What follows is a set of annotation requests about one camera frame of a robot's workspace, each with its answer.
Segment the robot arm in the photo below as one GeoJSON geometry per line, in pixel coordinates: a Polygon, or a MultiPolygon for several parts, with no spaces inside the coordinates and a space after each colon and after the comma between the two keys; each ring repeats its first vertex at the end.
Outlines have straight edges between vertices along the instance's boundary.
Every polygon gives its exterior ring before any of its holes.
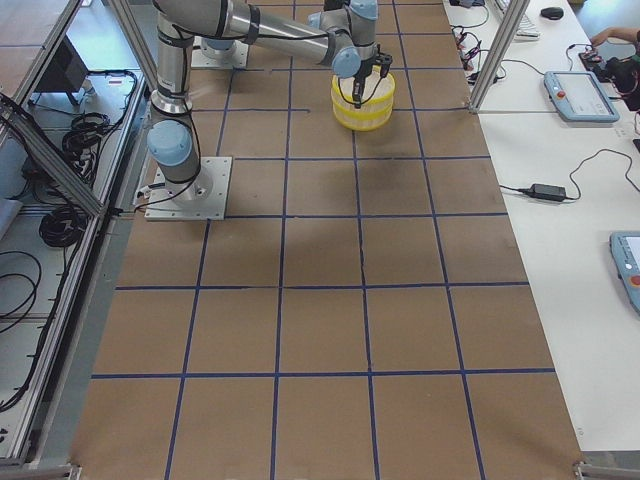
{"type": "Polygon", "coordinates": [[[264,13],[243,1],[157,1],[157,84],[151,93],[147,148],[161,187],[144,208],[161,219],[221,218],[231,160],[205,157],[192,118],[192,68],[243,69],[252,45],[304,57],[352,79],[352,101],[367,103],[372,73],[388,74],[390,55],[376,41],[375,1],[328,1],[307,23],[264,13]]]}

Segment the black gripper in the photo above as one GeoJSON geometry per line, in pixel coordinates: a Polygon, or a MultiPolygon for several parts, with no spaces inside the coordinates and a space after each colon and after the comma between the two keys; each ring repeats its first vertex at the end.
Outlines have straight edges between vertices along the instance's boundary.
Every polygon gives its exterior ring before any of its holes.
{"type": "Polygon", "coordinates": [[[376,45],[374,54],[371,57],[361,61],[360,67],[353,77],[352,105],[356,109],[360,109],[363,104],[366,104],[373,99],[381,80],[387,77],[390,66],[391,56],[381,51],[380,44],[376,45]],[[369,96],[364,99],[363,95],[365,92],[366,80],[372,74],[375,67],[379,68],[379,78],[369,96]]]}

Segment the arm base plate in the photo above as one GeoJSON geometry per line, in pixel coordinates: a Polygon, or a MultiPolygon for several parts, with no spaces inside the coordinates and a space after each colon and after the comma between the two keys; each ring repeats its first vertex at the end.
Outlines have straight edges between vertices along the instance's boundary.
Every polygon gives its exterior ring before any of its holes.
{"type": "Polygon", "coordinates": [[[200,221],[223,220],[226,213],[229,182],[233,160],[231,157],[203,157],[201,169],[195,181],[184,190],[184,185],[165,180],[159,167],[155,183],[163,183],[153,189],[145,208],[148,221],[200,221]]]}

